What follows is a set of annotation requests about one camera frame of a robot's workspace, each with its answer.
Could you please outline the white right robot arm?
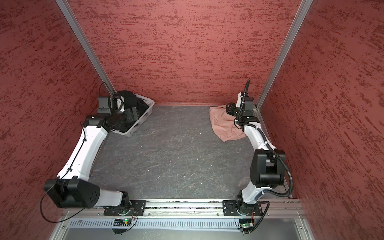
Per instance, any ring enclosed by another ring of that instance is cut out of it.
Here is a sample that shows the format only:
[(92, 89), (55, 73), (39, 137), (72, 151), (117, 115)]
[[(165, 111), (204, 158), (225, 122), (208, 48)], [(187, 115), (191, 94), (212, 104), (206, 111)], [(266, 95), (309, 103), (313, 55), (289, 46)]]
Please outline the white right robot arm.
[(250, 167), (250, 182), (237, 196), (237, 211), (242, 216), (265, 204), (265, 201), (261, 201), (265, 194), (285, 198), (289, 197), (294, 189), (293, 176), (286, 163), (285, 152), (272, 145), (258, 119), (244, 110), (246, 105), (244, 102), (239, 105), (226, 105), (227, 114), (235, 117), (235, 127), (245, 133), (255, 150)]

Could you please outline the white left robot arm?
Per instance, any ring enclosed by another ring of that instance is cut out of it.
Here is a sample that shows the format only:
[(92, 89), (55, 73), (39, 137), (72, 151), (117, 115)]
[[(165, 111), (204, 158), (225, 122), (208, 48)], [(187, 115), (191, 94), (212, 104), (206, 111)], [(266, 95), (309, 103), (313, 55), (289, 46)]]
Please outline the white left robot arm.
[(94, 161), (109, 132), (126, 118), (123, 114), (96, 114), (81, 123), (81, 137), (63, 169), (44, 185), (58, 208), (129, 208), (128, 193), (104, 190), (89, 182)]

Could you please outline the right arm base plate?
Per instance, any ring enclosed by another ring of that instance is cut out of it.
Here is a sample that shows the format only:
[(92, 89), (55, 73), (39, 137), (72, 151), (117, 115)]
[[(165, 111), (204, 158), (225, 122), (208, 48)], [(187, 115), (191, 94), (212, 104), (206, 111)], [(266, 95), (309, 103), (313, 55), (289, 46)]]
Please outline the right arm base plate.
[(251, 217), (253, 216), (262, 216), (263, 210), (261, 205), (258, 204), (246, 204), (242, 201), (235, 200), (223, 200), (223, 212), (224, 216), (243, 216)]

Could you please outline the black shorts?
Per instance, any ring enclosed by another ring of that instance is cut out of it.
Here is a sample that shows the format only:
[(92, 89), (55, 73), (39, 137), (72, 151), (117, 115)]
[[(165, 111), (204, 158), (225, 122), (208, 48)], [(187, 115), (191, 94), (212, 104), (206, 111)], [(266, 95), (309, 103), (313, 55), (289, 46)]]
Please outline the black shorts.
[(131, 126), (140, 118), (140, 116), (149, 108), (149, 106), (141, 99), (138, 99), (137, 96), (130, 91), (120, 91), (117, 92), (116, 95), (121, 95), (124, 97), (125, 111), (122, 113), (127, 115), (127, 129), (129, 130), (129, 128), (131, 128)]

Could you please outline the pink shorts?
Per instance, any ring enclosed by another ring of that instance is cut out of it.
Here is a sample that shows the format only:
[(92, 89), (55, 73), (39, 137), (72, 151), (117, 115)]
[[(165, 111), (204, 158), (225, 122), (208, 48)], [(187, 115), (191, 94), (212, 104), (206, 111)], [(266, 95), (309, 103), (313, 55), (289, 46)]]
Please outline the pink shorts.
[(210, 107), (209, 115), (214, 133), (223, 142), (236, 141), (246, 137), (241, 129), (235, 127), (235, 117), (227, 114), (225, 105)]

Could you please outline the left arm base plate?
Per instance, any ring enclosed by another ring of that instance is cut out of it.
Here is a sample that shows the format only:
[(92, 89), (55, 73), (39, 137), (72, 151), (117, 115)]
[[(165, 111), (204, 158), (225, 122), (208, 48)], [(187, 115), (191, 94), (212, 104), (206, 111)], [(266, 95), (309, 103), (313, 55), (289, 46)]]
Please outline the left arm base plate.
[(104, 216), (142, 216), (144, 214), (147, 201), (145, 200), (128, 200), (123, 201), (120, 206), (105, 207)]

